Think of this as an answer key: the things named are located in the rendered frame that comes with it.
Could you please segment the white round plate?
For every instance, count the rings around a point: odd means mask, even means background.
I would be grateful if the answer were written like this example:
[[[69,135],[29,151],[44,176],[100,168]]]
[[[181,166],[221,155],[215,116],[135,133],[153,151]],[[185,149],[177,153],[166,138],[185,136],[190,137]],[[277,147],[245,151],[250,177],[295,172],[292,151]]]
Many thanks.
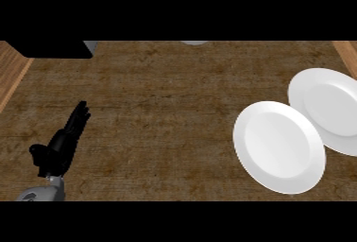
[[[311,122],[290,106],[250,104],[236,119],[233,144],[246,173],[267,189],[295,195],[317,185],[324,147]]]
[[[323,144],[357,157],[357,80],[326,68],[305,69],[290,80],[287,98]]]

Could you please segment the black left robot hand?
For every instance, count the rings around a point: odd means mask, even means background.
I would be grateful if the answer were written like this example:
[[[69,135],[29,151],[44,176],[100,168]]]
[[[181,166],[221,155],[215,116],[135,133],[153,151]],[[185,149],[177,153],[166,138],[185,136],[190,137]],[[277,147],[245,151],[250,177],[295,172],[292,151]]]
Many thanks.
[[[29,146],[39,177],[60,177],[67,171],[88,119],[90,108],[87,102],[81,101],[67,117],[63,128],[54,133],[48,144],[32,144]]]

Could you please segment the black box appliance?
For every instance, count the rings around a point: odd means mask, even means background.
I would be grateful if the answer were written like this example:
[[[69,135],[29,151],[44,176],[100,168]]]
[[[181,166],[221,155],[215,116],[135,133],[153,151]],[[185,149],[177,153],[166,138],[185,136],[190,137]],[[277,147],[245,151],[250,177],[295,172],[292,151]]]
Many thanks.
[[[7,41],[26,58],[90,59],[97,41]]]

